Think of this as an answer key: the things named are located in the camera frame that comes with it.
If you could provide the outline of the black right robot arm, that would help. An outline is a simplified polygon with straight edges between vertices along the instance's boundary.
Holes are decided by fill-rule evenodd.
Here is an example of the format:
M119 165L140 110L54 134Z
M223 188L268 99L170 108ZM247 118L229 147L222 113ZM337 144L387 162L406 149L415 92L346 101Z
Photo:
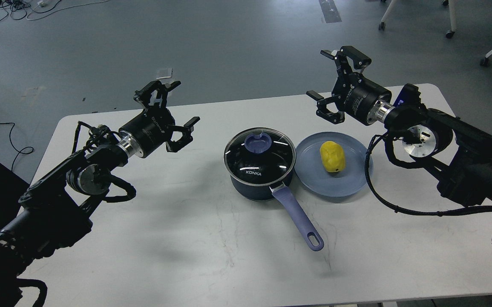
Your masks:
M394 212L414 216L462 216L492 212L492 135L444 111L427 107L418 86L405 84L391 101L390 90L363 75L372 60L352 46L321 50L336 65L337 78L329 97L310 90L316 114L332 124L349 116L368 126L383 124L372 137L364 172L372 194ZM382 142L388 161L404 169L424 169L437 180L439 194L460 209L415 211L394 205L371 183L371 153Z

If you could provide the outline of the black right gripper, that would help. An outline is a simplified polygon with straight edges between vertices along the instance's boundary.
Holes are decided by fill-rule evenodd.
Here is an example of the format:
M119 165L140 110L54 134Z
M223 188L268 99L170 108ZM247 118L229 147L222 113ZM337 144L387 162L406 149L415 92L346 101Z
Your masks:
M363 76L363 71L372 63L372 59L353 46L342 46L339 50L321 50L320 54L333 60L336 65L337 80L332 97L323 97L314 90L306 95L316 101L316 115L337 125L345 121L345 113L366 126L374 124L376 104L389 103L391 92ZM328 105L336 105L339 111L332 112Z

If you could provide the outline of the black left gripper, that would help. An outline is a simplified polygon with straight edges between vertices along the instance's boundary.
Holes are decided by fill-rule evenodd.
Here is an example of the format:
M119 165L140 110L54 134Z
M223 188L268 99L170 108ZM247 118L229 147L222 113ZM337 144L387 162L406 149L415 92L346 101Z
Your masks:
M181 81L163 84L160 80L155 80L135 91L133 99L144 110L118 130L121 137L118 145L128 157L137 155L144 159L164 142L167 152L178 152L193 141L194 125L200 121L200 117L194 116L183 126L178 126L166 108L168 94L179 85ZM150 105L153 93L156 93L156 102ZM174 132L181 133L176 141L171 139Z

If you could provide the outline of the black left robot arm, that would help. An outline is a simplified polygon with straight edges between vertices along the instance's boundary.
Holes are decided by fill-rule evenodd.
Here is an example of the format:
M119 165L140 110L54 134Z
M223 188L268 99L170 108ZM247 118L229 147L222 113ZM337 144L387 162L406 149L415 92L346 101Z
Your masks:
M34 306L43 306L45 282L20 274L34 260L50 257L87 235L93 226L90 217L101 203L135 198L135 187L113 175L115 168L134 155L144 159L161 145L178 152L193 141L193 126L200 118L179 126L167 107L169 93L179 85L180 81L155 80L135 91L133 99L142 112L118 131L78 121L72 154L20 196L23 211L0 229L0 307L14 307L24 287L36 287Z

